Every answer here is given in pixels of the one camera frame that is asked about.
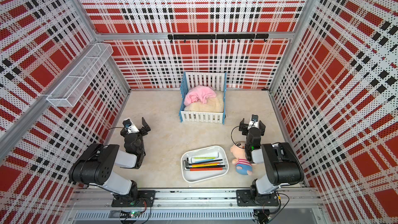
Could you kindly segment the blue hex key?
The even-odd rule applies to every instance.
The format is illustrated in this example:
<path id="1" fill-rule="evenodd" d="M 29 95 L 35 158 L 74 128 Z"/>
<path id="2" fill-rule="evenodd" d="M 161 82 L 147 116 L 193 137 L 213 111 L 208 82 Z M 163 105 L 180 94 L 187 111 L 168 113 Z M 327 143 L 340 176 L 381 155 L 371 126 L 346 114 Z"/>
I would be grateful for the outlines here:
<path id="1" fill-rule="evenodd" d="M 206 163 L 215 163 L 215 162 L 222 162 L 223 159 L 207 159 L 207 160 L 202 160 L 194 163 L 188 163 L 188 165 L 199 165 L 199 164 L 206 164 Z"/>

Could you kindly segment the green hex key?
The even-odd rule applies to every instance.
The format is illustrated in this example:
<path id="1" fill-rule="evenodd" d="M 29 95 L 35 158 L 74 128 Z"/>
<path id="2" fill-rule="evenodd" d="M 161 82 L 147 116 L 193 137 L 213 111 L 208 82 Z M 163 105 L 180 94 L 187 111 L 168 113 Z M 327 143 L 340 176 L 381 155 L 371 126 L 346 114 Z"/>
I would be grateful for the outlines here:
<path id="1" fill-rule="evenodd" d="M 194 160 L 208 160 L 208 159 L 216 159 L 218 157 L 192 157 Z"/>

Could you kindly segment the red hex key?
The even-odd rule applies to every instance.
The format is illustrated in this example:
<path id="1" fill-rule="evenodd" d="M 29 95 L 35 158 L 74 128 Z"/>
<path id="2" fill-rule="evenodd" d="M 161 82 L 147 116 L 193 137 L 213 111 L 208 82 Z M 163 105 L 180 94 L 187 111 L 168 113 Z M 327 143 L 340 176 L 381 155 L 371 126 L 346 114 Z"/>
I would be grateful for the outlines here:
<path id="1" fill-rule="evenodd" d="M 196 171 L 222 171 L 225 168 L 216 168 L 216 167 L 211 167 L 211 168 L 190 168 L 188 171 L 190 172 L 196 172 Z"/>

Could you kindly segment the yellow hex key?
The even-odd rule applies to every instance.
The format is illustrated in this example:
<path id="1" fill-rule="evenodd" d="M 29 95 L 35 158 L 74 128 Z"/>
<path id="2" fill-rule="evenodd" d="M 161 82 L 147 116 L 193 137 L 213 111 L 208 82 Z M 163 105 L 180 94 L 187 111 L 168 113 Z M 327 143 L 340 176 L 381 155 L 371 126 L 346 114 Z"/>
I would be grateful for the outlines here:
<path id="1" fill-rule="evenodd" d="M 216 166 L 221 166 L 222 163 L 220 162 L 215 162 L 215 163 L 206 163 L 206 164 L 199 164 L 199 165 L 192 165 L 189 166 L 191 168 L 204 168 L 204 167 L 216 167 Z"/>

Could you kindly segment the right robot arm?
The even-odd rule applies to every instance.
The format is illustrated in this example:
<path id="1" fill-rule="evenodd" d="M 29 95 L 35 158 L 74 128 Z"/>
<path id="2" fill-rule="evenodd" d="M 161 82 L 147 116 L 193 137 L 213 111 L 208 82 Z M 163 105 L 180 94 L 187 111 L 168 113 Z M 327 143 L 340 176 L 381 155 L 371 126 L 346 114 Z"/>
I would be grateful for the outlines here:
<path id="1" fill-rule="evenodd" d="M 265 175 L 255 179 L 249 190 L 236 191 L 237 205 L 241 207 L 279 207 L 278 189 L 304 180 L 303 169 L 289 143 L 261 143 L 265 128 L 257 115 L 252 115 L 249 123 L 242 120 L 238 130 L 246 137 L 246 141 L 234 142 L 230 149 L 234 156 L 232 164 L 238 174 L 251 175 L 255 164 L 265 167 Z"/>

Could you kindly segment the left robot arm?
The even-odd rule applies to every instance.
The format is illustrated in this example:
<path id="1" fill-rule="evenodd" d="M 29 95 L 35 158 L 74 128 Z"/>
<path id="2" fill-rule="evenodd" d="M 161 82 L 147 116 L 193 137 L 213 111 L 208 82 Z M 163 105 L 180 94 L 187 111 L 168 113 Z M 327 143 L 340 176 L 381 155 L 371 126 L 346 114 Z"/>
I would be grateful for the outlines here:
<path id="1" fill-rule="evenodd" d="M 113 195 L 112 207 L 153 207 L 154 190 L 139 190 L 137 182 L 126 179 L 113 168 L 137 170 L 146 155 L 143 137 L 151 131 L 145 118 L 137 128 L 130 120 L 122 123 L 120 135 L 124 138 L 124 151 L 119 145 L 91 144 L 68 172 L 75 183 L 97 186 Z"/>

